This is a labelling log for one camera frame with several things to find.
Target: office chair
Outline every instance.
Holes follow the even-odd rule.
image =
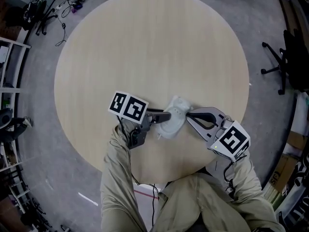
[[[6,127],[12,120],[12,110],[4,108],[0,110],[0,129]]]
[[[40,34],[40,29],[42,30],[42,34],[46,35],[46,31],[44,31],[46,22],[53,17],[58,17],[56,14],[49,16],[51,12],[55,12],[55,9],[51,9],[55,0],[48,7],[46,13],[44,13],[44,10],[47,2],[45,0],[41,0],[42,2],[35,3],[37,1],[38,0],[31,1],[30,4],[24,6],[23,8],[12,7],[8,9],[3,19],[6,22],[6,26],[22,26],[24,30],[31,30],[36,23],[40,23],[36,31],[36,35]]]
[[[284,95],[285,93],[286,74],[289,75],[291,86],[304,92],[305,89],[309,88],[308,50],[304,44],[302,34],[298,30],[294,29],[295,36],[287,30],[283,32],[283,35],[286,50],[280,48],[281,58],[269,44],[262,42],[262,46],[270,50],[279,65],[268,71],[261,69],[261,74],[281,71],[282,88],[278,90],[279,95]]]
[[[40,33],[39,33],[40,29],[41,29],[41,31],[42,31],[42,34],[43,34],[43,35],[46,35],[46,31],[44,31],[45,26],[46,26],[46,22],[47,22],[49,19],[51,19],[51,18],[57,18],[57,17],[58,17],[58,15],[56,15],[56,14],[49,16],[49,14],[50,14],[51,12],[55,12],[55,9],[54,9],[54,8],[51,9],[51,7],[53,6],[54,2],[55,2],[55,0],[54,0],[54,1],[52,2],[52,4],[48,7],[48,9],[47,9],[47,11],[46,11],[45,14],[44,14],[44,10],[45,10],[45,8],[46,8],[46,1],[43,2],[42,8],[41,8],[42,15],[41,15],[41,17],[40,17],[41,23],[40,23],[40,25],[38,26],[37,31],[35,32],[36,35],[40,35]]]

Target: concrete floor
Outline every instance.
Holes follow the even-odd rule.
[[[70,35],[77,24],[94,8],[107,0],[86,0],[77,13],[61,19]],[[285,22],[278,0],[201,0],[215,9],[232,27],[244,49],[250,74],[250,93],[242,125],[251,136],[251,158],[256,172],[265,181],[282,144],[292,110],[293,91],[279,96],[280,76],[260,74],[260,69],[276,66],[269,51],[261,46],[268,42],[277,52],[284,48]],[[100,231],[101,173],[86,162],[71,146],[59,123],[54,102],[54,77],[63,45],[55,44],[63,37],[61,23],[52,21],[47,35],[32,34],[32,46],[25,62],[19,96],[18,116],[30,116],[34,127],[19,137],[23,174],[31,193],[47,213],[46,218],[59,229],[60,224],[73,231]],[[228,164],[223,158],[208,169],[222,179],[222,169]],[[97,202],[95,206],[78,192]],[[140,205],[142,216],[146,205]]]

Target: wire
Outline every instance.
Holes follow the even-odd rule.
[[[244,156],[240,157],[237,161],[239,161],[239,160],[245,158],[246,156],[247,156],[247,155],[244,155]],[[233,179],[228,180],[225,174],[226,174],[226,171],[227,171],[235,162],[232,162],[232,161],[231,161],[230,164],[229,164],[229,165],[224,169],[224,171],[223,171],[224,180],[228,183],[228,188],[227,188],[226,190],[228,190],[229,188],[231,188],[231,189],[232,189],[231,194],[232,194],[233,196],[234,196],[234,193],[235,193],[235,191],[236,191],[235,187],[233,186]]]
[[[62,13],[61,13],[61,17],[62,17],[62,18],[65,18],[65,17],[68,16],[68,14],[69,14],[70,11],[71,11],[71,6],[73,5],[72,3],[70,3],[69,0],[66,0],[66,1],[68,2],[68,7],[66,7],[66,8],[62,11]],[[69,9],[69,11],[66,13],[66,15],[63,15],[64,12],[65,12],[67,9]]]
[[[67,42],[64,38],[66,37],[66,30],[63,29],[63,39],[62,41],[59,41],[55,46],[60,46],[62,43]]]
[[[152,224],[153,224],[153,226],[154,226],[154,216],[155,216],[155,209],[154,209],[155,208],[155,205],[154,205],[155,204],[155,191],[154,191],[155,188],[156,187],[155,187],[155,184],[154,184],[154,187],[153,187],[153,195],[154,195],[154,198],[153,198],[153,217],[152,217]]]
[[[120,124],[120,126],[121,126],[121,132],[123,133],[123,135],[125,135],[125,133],[124,133],[124,126],[123,126],[123,124],[122,124],[122,121],[121,121],[121,119],[120,119],[120,117],[117,115],[117,118],[118,118],[118,121],[119,121],[119,124]],[[135,183],[136,183],[136,185],[140,185],[140,183],[138,182],[138,180],[134,177],[134,175],[131,173],[131,175],[132,175],[132,178],[134,179],[134,181],[135,181]],[[152,224],[154,225],[154,216],[155,216],[155,191],[157,192],[157,194],[159,193],[159,190],[158,190],[158,188],[156,188],[155,187],[155,184],[146,184],[146,185],[149,185],[149,186],[151,186],[152,188],[153,188],[153,216],[152,216]]]
[[[64,0],[63,2],[61,2],[58,6],[61,6],[62,4],[65,4],[67,2],[67,0]]]
[[[62,38],[62,41],[59,41],[57,44],[55,44],[55,46],[60,46],[62,43],[64,42],[67,42],[65,40],[65,37],[66,37],[66,24],[65,23],[62,23],[59,19],[59,17],[57,17],[58,21],[61,23],[61,26],[63,28],[63,38]]]

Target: person's arm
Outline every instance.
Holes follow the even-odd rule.
[[[264,198],[261,183],[249,159],[249,152],[246,151],[244,155],[247,156],[233,165],[233,186],[236,189],[233,207],[246,220],[251,231],[257,229],[261,232],[284,232],[285,229],[276,220],[272,205]]]
[[[123,120],[122,133],[120,126],[112,131],[108,143],[108,153],[104,157],[101,181],[102,223],[105,232],[145,232],[146,227],[138,211],[134,195],[130,150],[126,146],[128,134],[135,125]]]

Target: wooden tabletop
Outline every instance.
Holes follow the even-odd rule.
[[[165,109],[174,95],[214,106],[241,122],[249,94],[247,61],[227,22],[199,0],[109,0],[75,28],[56,70],[55,102],[77,152],[102,169],[116,117],[116,90]],[[147,134],[132,150],[134,176],[164,183],[194,173],[215,155],[185,123],[172,140]]]

